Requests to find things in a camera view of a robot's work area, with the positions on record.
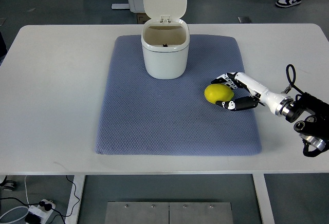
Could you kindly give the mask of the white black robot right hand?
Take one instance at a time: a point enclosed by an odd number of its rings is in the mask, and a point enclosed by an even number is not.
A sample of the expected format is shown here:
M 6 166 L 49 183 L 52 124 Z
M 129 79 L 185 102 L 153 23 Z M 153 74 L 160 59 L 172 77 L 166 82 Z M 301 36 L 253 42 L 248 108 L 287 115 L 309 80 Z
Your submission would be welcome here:
M 230 111 L 247 110 L 257 107 L 258 104 L 267 106 L 276 116 L 286 116 L 294 106 L 294 100 L 287 94 L 277 94 L 244 72 L 228 72 L 211 81 L 212 84 L 224 84 L 231 90 L 243 88 L 249 96 L 230 101 L 216 101 L 216 105 Z

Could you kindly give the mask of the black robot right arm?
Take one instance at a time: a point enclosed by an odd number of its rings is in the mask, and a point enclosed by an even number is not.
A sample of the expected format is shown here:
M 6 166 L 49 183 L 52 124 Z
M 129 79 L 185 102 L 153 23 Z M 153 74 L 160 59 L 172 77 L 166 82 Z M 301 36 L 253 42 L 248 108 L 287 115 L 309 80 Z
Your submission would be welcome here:
M 303 155 L 317 157 L 328 151 L 328 104 L 295 85 L 296 70 L 292 64 L 286 66 L 286 76 L 289 86 L 283 92 L 295 89 L 298 94 L 283 101 L 280 114 L 294 124 L 294 131 L 304 144 Z

